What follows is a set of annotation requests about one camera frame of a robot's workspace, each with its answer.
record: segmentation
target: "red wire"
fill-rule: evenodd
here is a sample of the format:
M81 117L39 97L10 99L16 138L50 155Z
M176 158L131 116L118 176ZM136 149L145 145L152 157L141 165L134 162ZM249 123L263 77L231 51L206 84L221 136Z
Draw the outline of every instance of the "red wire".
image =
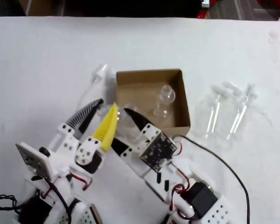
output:
M178 141L178 142L179 142L179 145L180 145L179 152L178 152L178 154L173 155L173 156L178 156L180 153L182 153L182 143L180 141Z
M174 165L173 162L170 162L170 163L171 163L172 166L174 166L174 167L177 169L177 171L187 180L188 185L187 185L187 188L185 189L185 191L189 190L189 189L190 189L190 181L189 181L189 178L188 178L176 165Z
M188 178L176 165L174 165L172 162L170 162L170 163L171 163L172 166L174 166L174 167L177 169L177 171L187 180L187 183L188 183L186 189L185 189L184 185L181 184L181 183L176 184L176 185L172 188L172 191L171 191L171 203L170 203L170 206L169 206L169 210L172 211L172 210L173 210L173 194L174 194L174 192L176 191L177 194L180 195L180 194L182 194L183 192L189 190L189 188L190 188L190 181L189 181L189 178ZM184 217L179 209L177 210L177 214L178 214L178 216L179 216L180 218L182 218L182 219L184 219L184 220L191 220L191 219L195 218L195 215L192 216L192 217Z
M182 215L182 212L178 209L177 210L177 214L180 218L184 219L184 220L192 220L196 217L196 214L194 214L192 217L185 217L185 215Z
M86 190L86 189L91 185L92 179L91 179L90 183L88 184L87 181L86 181L84 178L82 178L82 177L80 177L80 176L78 176L78 175L76 175L76 174L73 174L73 173L70 173L70 174L71 174L71 176L74 177L75 179L77 179L77 180L79 180L79 181L85 183L85 185L84 185L84 187L82 188L82 190Z
M179 150L179 152L178 152L178 154L177 155L179 155L180 153L182 153L182 143L180 142L180 141L178 141L179 142L179 145L180 145L180 150Z
M44 196L41 194L41 197L43 198L43 199L45 199L47 196L48 196L48 194L50 193L50 191L52 190L52 188L49 188L47 191L46 191L46 193L44 194Z

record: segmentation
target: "dark floor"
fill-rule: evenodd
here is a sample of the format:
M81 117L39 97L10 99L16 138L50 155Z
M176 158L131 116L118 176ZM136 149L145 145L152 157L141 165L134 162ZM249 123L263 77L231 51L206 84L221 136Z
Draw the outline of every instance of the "dark floor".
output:
M19 0L24 7L32 2L28 15L84 16L80 0ZM208 19L277 21L280 10L264 0L260 5L257 0L218 0L207 14Z
M279 17L280 10L272 0L264 1L262 6L257 0L223 0L208 12L210 19L276 21Z

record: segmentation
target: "black cable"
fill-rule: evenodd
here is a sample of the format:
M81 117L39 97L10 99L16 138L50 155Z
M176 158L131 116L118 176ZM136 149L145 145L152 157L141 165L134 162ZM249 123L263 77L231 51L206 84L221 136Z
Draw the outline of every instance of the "black cable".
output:
M61 203L63 204L64 208L65 208L65 211L68 215L68 224L71 224L71 213L70 213L70 209L68 207L68 205L66 204L64 198L62 197L62 195L60 194L59 190L57 189L57 187L52 183L50 182L47 178L44 178L45 181L48 183L48 185L50 186L50 188L55 192L55 194L59 197Z
M14 195L0 195L0 200L11 200L12 201L12 206L11 207L1 207L0 206L0 211L15 211L17 214L20 214L18 211L23 207L23 205L18 205L17 206L17 199L15 199Z
M189 139L188 137L186 137L184 135L181 135L181 134L174 135L172 137L172 140L174 140L176 137L184 138L185 140L188 140L189 142L193 143L194 145L200 147L201 149L209 152L210 154L215 156L217 159L219 159L233 173L233 175L237 178L238 182L240 183L240 185L244 189L244 192L245 192L245 195L246 195L246 202L247 202L247 224L250 224L250 199L249 199L249 194L248 194L248 191L247 191L246 187L244 186L243 182L241 181L239 176L236 174L236 172L220 156L218 156L217 154L215 154L214 152L212 152L208 148L198 144L197 142L195 142L195 141L193 141L193 140Z

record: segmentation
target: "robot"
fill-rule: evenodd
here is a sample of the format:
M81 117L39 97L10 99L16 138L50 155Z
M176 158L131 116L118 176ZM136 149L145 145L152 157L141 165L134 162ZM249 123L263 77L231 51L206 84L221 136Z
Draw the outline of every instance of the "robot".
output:
M120 115L114 104L94 134L80 142L102 103L103 100L94 101L62 123L48 148L36 150L25 143L16 145L32 171L33 175L26 178L26 181L35 187L36 193L21 206L16 206L16 200L12 196L1 195L0 199L9 197L13 201L13 207L0 207L0 210L18 212L20 224L101 223L94 207L75 194L71 178L83 181L83 190L86 190L91 184L91 175L102 166L104 155L111 146L123 162L144 179L149 188L168 205L168 215L162 224L241 223L213 181L190 158L181 154L182 142L177 140L181 135L169 138L138 112L128 108L121 111L133 120L138 133L135 139L122 135L114 137ZM236 173L220 160L245 190L249 224L248 193Z
M26 181L35 188L35 193L18 206L14 196L0 195L0 199L13 201L11 208L0 207L0 210L16 211L16 223L20 224L101 223L95 206L76 194L72 178L82 181L86 190L92 182L92 174L102 166L105 153L110 149L117 124L115 104L93 135L80 142L102 104L102 99L93 101L60 124L47 148L37 150L23 142L16 144L31 171Z
M176 139L182 135L169 138L141 114L124 110L139 129L139 136L114 138L112 148L168 204L169 213L162 224L241 223L213 181L181 155L182 143Z

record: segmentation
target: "circuit board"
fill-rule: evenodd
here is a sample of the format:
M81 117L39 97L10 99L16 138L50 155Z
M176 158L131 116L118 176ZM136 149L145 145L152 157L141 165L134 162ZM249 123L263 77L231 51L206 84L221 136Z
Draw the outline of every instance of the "circuit board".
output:
M171 159L176 149L175 144L162 132L152 140L140 158L155 172L159 172Z

